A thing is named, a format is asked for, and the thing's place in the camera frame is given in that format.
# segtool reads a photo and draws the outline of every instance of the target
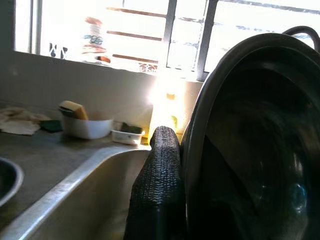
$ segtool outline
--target stainless steel sink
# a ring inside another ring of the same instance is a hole
[[[25,211],[1,240],[120,240],[148,147],[101,149]]]

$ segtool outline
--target yellow sponge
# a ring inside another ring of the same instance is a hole
[[[73,101],[63,101],[59,105],[60,112],[70,118],[89,120],[84,106]]]

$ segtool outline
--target metal bowl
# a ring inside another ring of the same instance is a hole
[[[18,165],[0,157],[0,207],[17,193],[23,179],[24,173]]]

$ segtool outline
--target white plastic container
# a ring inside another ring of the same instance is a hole
[[[144,131],[141,134],[136,134],[112,130],[112,141],[121,144],[139,145],[143,135],[145,135]]]
[[[81,139],[99,139],[110,133],[113,120],[81,120],[63,115],[62,127],[67,135]]]

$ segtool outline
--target soap dish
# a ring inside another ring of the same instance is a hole
[[[112,130],[111,132],[113,142],[129,145],[139,145],[141,138],[145,135],[144,131],[140,134],[116,130]]]

